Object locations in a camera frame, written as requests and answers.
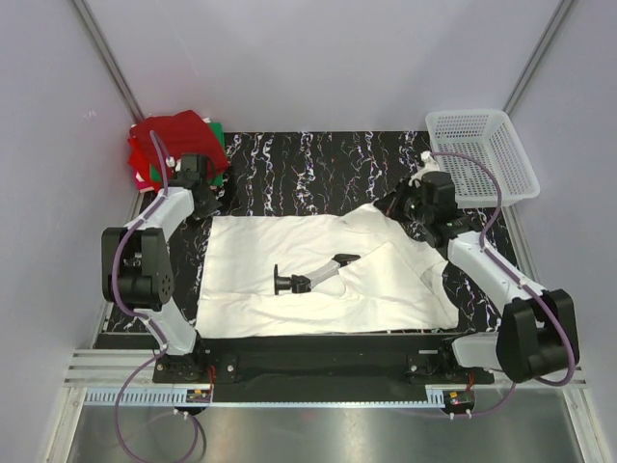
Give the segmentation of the white printed t-shirt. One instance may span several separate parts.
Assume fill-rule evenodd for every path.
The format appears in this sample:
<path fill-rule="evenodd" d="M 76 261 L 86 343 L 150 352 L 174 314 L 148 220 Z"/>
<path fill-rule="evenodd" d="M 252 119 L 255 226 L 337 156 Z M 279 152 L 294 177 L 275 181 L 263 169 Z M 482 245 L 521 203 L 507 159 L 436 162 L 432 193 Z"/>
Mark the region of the white printed t-shirt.
<path fill-rule="evenodd" d="M 343 216 L 217 217 L 196 327 L 210 339 L 452 329 L 445 267 L 372 204 Z"/>

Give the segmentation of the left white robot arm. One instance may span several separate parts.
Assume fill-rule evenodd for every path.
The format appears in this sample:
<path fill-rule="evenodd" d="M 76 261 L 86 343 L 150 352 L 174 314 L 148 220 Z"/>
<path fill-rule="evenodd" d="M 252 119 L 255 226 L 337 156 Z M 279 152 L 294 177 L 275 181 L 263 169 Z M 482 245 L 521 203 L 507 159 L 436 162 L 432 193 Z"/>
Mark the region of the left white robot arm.
<path fill-rule="evenodd" d="M 207 373 L 208 359 L 196 350 L 199 335 L 174 300 L 169 239 L 189 217 L 203 219 L 220 207 L 208 178 L 211 159 L 187 153 L 168 184 L 135 219 L 110 227 L 101 236 L 104 298 L 139 319 L 174 360 L 174 370 L 189 382 Z"/>

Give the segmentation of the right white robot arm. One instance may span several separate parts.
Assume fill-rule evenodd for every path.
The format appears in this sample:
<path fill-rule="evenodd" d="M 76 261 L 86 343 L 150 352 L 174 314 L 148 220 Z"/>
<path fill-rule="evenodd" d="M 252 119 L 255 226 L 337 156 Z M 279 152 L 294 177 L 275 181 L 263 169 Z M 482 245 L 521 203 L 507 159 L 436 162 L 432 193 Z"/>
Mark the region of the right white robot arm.
<path fill-rule="evenodd" d="M 466 273 L 499 311 L 496 331 L 448 341 L 437 361 L 439 374 L 455 383 L 473 368 L 485 368 L 515 384 L 567 385 L 579 361 L 572 297 L 563 289 L 545 289 L 491 245 L 487 228 L 476 227 L 459 209 L 452 176 L 438 158 L 437 152 L 423 152 L 418 171 L 376 205 L 392 220 L 417 223 L 426 244 Z"/>

